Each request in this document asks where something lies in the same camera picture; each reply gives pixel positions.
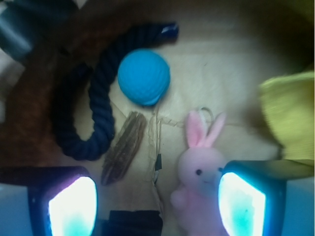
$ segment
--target yellow cloth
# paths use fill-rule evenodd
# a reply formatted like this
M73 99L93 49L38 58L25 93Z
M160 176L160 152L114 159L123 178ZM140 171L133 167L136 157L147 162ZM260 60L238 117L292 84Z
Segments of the yellow cloth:
M314 72L272 78L260 91L262 111L284 146L284 158L314 165Z

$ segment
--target blue rubber ball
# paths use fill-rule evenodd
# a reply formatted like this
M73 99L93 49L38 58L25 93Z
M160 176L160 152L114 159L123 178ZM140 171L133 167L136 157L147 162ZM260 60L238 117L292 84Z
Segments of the blue rubber ball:
M134 103L152 106L162 98L170 84L166 61L148 49L129 53L118 69L118 84Z

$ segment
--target glowing light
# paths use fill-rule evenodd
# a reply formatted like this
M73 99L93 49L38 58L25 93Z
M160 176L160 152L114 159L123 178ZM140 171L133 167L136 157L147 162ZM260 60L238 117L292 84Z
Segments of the glowing light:
M231 236L261 236L266 195L235 173L219 183L219 208L223 225Z
M49 201L53 236L89 236L96 218L97 192L94 181L80 177Z

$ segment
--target pink bunny plush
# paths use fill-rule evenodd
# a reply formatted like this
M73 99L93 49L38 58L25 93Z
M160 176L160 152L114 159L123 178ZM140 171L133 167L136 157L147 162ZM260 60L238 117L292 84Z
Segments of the pink bunny plush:
M221 222L218 204L220 168L227 161L213 148L225 119L226 115L220 114L209 133L199 112L190 112L186 120L189 149L178 164L181 184L171 194L171 204L179 225L189 236L228 235Z

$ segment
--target dark blue rope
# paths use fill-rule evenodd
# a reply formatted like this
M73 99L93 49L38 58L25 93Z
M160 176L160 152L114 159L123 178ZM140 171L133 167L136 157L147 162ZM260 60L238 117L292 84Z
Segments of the dark blue rope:
M74 127L73 108L77 89L89 79L92 69L85 64L77 66L56 90L52 107L53 130L63 153L76 160L97 160L110 147L114 138L114 118L108 96L122 59L129 52L151 44L176 39L176 24L149 24L131 29L118 38L99 59L91 78L90 108L93 112L94 132L84 141Z

